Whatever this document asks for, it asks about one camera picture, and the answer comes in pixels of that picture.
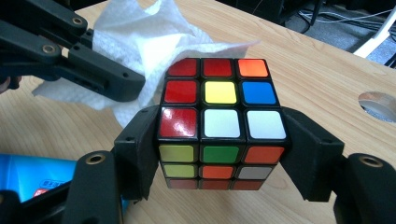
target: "white paper towel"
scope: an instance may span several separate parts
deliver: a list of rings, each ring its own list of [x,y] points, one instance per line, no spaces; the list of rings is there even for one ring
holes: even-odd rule
[[[214,43],[183,18],[173,0],[159,0],[146,9],[135,0],[112,0],[94,25],[92,49],[145,76],[137,100],[115,102],[62,78],[45,81],[33,94],[83,103],[98,110],[111,107],[125,127],[141,108],[152,105],[154,93],[171,64],[187,57],[243,58],[248,47],[256,43]]]

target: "rubik's cube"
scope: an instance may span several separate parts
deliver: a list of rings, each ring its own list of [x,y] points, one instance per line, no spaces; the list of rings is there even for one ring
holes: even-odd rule
[[[262,59],[193,59],[165,75],[158,118],[170,189],[260,189],[289,144]]]

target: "blue object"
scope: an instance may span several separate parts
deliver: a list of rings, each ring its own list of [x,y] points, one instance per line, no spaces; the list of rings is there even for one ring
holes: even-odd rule
[[[276,98],[273,87],[268,82],[243,82],[245,102],[257,105],[274,105]]]
[[[10,189],[25,202],[73,178],[76,162],[0,154],[0,189]]]

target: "screw hole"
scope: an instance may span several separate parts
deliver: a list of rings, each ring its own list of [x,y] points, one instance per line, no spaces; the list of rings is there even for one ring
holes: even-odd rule
[[[76,24],[76,25],[81,25],[82,24],[82,19],[75,17],[75,18],[73,18],[73,23]]]
[[[91,155],[89,158],[87,158],[87,160],[85,160],[85,162],[89,165],[95,165],[104,161],[105,158],[106,158],[105,155],[98,153]]]
[[[45,53],[54,53],[56,51],[56,48],[53,47],[52,45],[44,45],[43,46],[43,51]]]
[[[363,164],[374,167],[374,168],[380,168],[380,167],[384,166],[384,164],[382,164],[381,161],[377,160],[376,158],[372,158],[372,157],[361,156],[361,157],[359,157],[359,160]]]

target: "table surface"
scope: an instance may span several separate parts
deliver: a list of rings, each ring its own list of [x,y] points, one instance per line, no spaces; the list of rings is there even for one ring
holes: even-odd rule
[[[247,58],[267,60],[283,106],[298,109],[345,142],[344,155],[372,154],[396,164],[396,125],[368,115],[366,91],[394,94],[396,70],[215,1],[177,0],[181,13],[215,41],[260,40]],[[143,7],[153,0],[140,0]],[[78,11],[90,26],[106,2]],[[0,96],[1,153],[77,160],[110,150],[121,132],[112,111],[34,97],[40,79],[25,77]],[[168,189],[161,169],[148,201],[130,206],[125,223],[335,223],[332,206],[302,199],[278,165],[258,191]]]

